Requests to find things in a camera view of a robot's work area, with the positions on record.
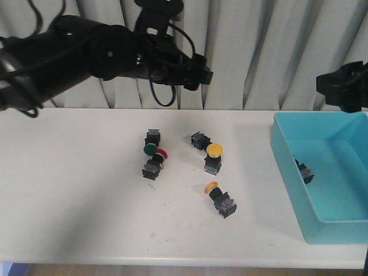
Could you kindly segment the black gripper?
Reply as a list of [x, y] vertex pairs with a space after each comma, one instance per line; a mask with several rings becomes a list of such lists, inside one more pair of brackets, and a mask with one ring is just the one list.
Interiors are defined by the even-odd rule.
[[316, 77], [316, 91], [327, 105], [337, 106], [346, 113], [367, 108], [367, 63], [347, 63], [338, 70]]
[[189, 59], [183, 57], [183, 62], [189, 62], [188, 66], [180, 67], [164, 65], [158, 71], [150, 73], [153, 83], [167, 86], [183, 86], [187, 90], [198, 90], [201, 85], [209, 85], [213, 72], [207, 66], [207, 58], [195, 53]]

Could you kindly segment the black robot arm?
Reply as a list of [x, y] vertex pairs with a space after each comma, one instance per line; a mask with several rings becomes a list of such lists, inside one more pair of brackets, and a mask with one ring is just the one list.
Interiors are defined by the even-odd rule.
[[151, 86], [195, 91], [213, 73], [205, 56], [187, 56], [167, 33], [182, 1], [137, 1], [133, 30], [60, 11], [47, 31], [1, 38], [1, 109], [35, 118], [44, 103], [91, 76], [146, 79]]

